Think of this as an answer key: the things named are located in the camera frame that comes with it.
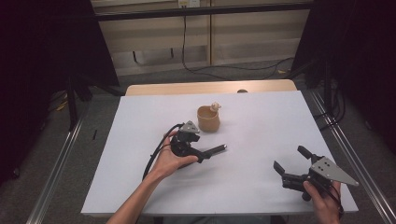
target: wire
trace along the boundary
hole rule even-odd
[[[191,69],[191,68],[187,67],[186,61],[185,61],[186,31],[187,31],[187,22],[186,22],[186,20],[187,20],[187,17],[184,16],[183,19],[184,19],[184,32],[183,32],[183,47],[181,49],[181,62],[183,64],[183,67],[187,71],[189,71],[191,73],[194,73],[194,74],[197,74],[197,75],[206,75],[206,76],[211,76],[211,77],[216,77],[216,78],[220,78],[220,79],[231,81],[231,79],[229,79],[227,77],[219,77],[219,76],[216,76],[216,75],[213,75],[213,74],[202,73],[202,72],[199,72],[199,71],[202,71],[202,70],[205,70],[205,69],[208,69],[208,68],[232,68],[232,69],[240,69],[240,70],[248,70],[248,71],[260,71],[260,70],[265,70],[265,69],[269,69],[269,68],[273,68],[274,67],[275,68],[274,72],[270,76],[268,76],[268,77],[272,77],[275,74],[277,67],[281,63],[283,63],[285,61],[288,61],[288,60],[294,59],[293,57],[289,57],[289,58],[283,59],[283,60],[281,60],[278,63],[275,63],[273,65],[269,65],[269,66],[265,66],[265,67],[258,67],[258,68],[245,68],[245,67],[237,67],[237,66],[231,66],[231,65],[213,65],[213,66],[205,66],[205,67],[197,68],[197,69]]]
[[[340,111],[341,111],[341,107],[340,107],[340,109],[339,109],[337,115],[334,117],[334,121],[331,121],[331,122],[328,123],[326,126],[320,128],[320,129],[319,129],[320,131],[326,130],[327,128],[330,128],[330,127],[332,127],[333,125],[338,124],[338,123],[341,122],[341,120],[344,118],[344,116],[345,116],[345,114],[346,114],[346,111],[347,111],[347,108],[346,108],[345,95],[344,95],[343,92],[341,92],[341,96],[342,96],[342,99],[343,99],[343,112],[342,112],[342,114],[341,114],[341,117],[338,118],[338,116],[339,116],[339,114],[340,114]]]
[[[173,126],[171,129],[169,129],[169,131],[163,136],[163,140],[161,140],[160,144],[157,146],[157,148],[155,148],[154,153],[152,153],[152,155],[150,156],[150,159],[148,161],[148,164],[146,166],[145,169],[145,173],[143,173],[143,178],[142,180],[144,180],[146,178],[146,175],[148,175],[149,173],[149,169],[151,168],[152,163],[154,162],[155,158],[157,157],[158,153],[161,151],[161,149],[163,147],[166,147],[168,145],[162,146],[163,141],[165,141],[165,139],[169,136],[169,133],[172,132],[175,128],[180,128],[181,126],[183,126],[183,124],[177,124],[175,126]]]
[[[164,147],[168,147],[168,146],[172,146],[172,144],[163,145],[163,146],[160,148],[160,150],[162,150]]]
[[[322,113],[322,114],[314,115],[313,117],[314,117],[315,120],[317,120],[317,119],[319,119],[320,117],[323,117],[323,116],[325,116],[325,115],[327,115],[327,116],[333,116],[333,114],[334,114],[334,113],[333,113],[334,109],[338,109],[337,115],[336,115],[336,117],[338,117],[341,108],[340,108],[340,104],[339,104],[339,100],[338,100],[337,94],[338,94],[338,88],[335,89],[335,94],[332,96],[332,109],[331,109],[330,111],[326,111],[326,112],[324,112],[324,113]]]
[[[183,48],[181,49],[181,62],[183,63],[183,67],[187,71],[189,71],[191,73],[194,73],[194,74],[197,74],[197,75],[205,75],[205,76],[216,77],[216,78],[227,80],[227,81],[232,81],[231,79],[229,79],[227,77],[219,77],[219,76],[216,76],[216,75],[213,75],[213,74],[208,74],[208,73],[198,73],[197,71],[199,71],[200,69],[193,70],[193,69],[190,69],[190,68],[187,67],[185,59],[184,59],[184,49],[185,49],[185,46],[186,46],[187,23],[186,23],[186,17],[184,16],[183,18],[184,18],[184,33],[183,33]]]
[[[59,98],[61,98],[64,95],[66,95],[66,91],[61,91],[61,93],[58,96],[54,96],[53,99],[51,99],[49,102],[52,103],[52,102],[58,100]]]
[[[338,190],[333,185],[330,185],[330,187],[332,187],[332,189],[334,189],[334,192],[337,194],[338,200],[341,200],[341,195],[338,192]]]

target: white paper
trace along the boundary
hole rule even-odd
[[[308,173],[310,161],[298,151],[333,160],[299,91],[122,97],[81,213],[113,214],[139,185],[149,156],[177,123],[192,120],[201,105],[221,104],[220,127],[191,143],[225,152],[176,171],[155,189],[143,214],[159,216],[271,215],[312,212],[302,193],[283,189],[274,170]],[[358,211],[342,185],[346,212]]]

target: brown cup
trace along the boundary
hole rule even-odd
[[[214,133],[219,129],[219,112],[210,110],[209,105],[203,105],[197,110],[198,127],[206,133]]]

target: gray floor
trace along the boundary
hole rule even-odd
[[[240,63],[238,66],[264,67],[275,62]],[[287,71],[291,61],[279,65],[277,70]],[[121,89],[125,90],[131,84],[143,83],[172,83],[191,81],[218,81],[218,78],[206,75],[191,74],[185,70],[155,72],[120,77]],[[271,76],[274,70],[247,71],[226,68],[211,68],[206,73],[216,74],[232,80],[263,79]],[[275,72],[273,78],[283,77]],[[304,79],[295,80],[296,86],[302,90],[304,97],[313,114],[318,114],[310,92],[305,89]],[[97,162],[106,143],[106,137],[111,127],[112,119],[117,110],[119,97],[111,96],[103,91],[92,89],[92,101],[78,102],[78,109],[82,111],[88,107],[88,116],[84,119],[76,143],[64,167],[60,182],[55,190],[48,210],[42,220],[43,223],[105,223],[105,218],[85,217],[80,209],[89,190]],[[346,116],[340,126],[351,145],[356,149],[375,182],[384,192],[390,204],[396,204],[396,157],[384,144],[381,136],[368,130],[365,120],[349,101],[346,102]],[[32,148],[30,154],[21,167],[21,177],[9,180],[0,188],[0,223],[26,223],[35,202],[43,189],[51,168],[57,160],[68,132],[68,111],[53,111],[48,117],[47,125]],[[322,132],[328,143],[335,161],[345,170],[354,174],[344,152],[335,141],[331,131]],[[364,188],[350,188],[360,211],[355,214],[345,214],[343,223],[383,223],[371,199]],[[151,223],[150,218],[143,218],[140,223]],[[312,214],[289,216],[289,223],[315,223]]]

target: aluminum rail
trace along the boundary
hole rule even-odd
[[[64,166],[66,164],[67,158],[70,155],[70,152],[73,148],[74,143],[78,137],[79,130],[81,128],[82,121],[88,114],[90,103],[85,105],[84,110],[81,113],[81,117],[79,118],[77,124],[75,125],[74,129],[69,132],[64,141],[64,145],[61,149],[61,153],[58,157],[58,160],[55,162],[55,165],[47,179],[47,183],[43,190],[40,193],[37,201],[35,202],[35,207],[30,214],[26,224],[40,224],[42,223],[44,216],[47,212],[47,209],[50,205],[50,201],[52,196],[58,186],[58,182],[61,179],[62,172],[64,170]]]
[[[165,18],[165,17],[305,10],[317,6],[323,6],[323,3],[319,4],[314,2],[298,2],[298,3],[261,4],[261,5],[230,6],[230,7],[172,8],[172,9],[136,11],[136,12],[97,13],[95,15],[56,16],[56,17],[52,17],[52,19],[55,22],[122,21],[122,20],[137,20],[137,19]]]
[[[311,92],[312,98],[314,99],[320,113],[324,113],[326,110],[324,108],[324,101],[318,92]],[[332,124],[335,120],[329,116],[325,116],[327,124]],[[368,173],[367,169],[364,167],[361,159],[356,153],[355,149],[350,145],[346,136],[344,135],[338,124],[332,125],[330,127],[335,140],[338,142],[341,149],[344,151],[346,158],[351,164],[353,170],[358,176],[361,184],[365,188],[368,196],[372,200],[375,208],[377,209],[379,215],[383,218],[384,223],[392,224],[396,223],[395,213],[390,206],[387,197],[382,192],[381,188],[375,183],[373,178]]]

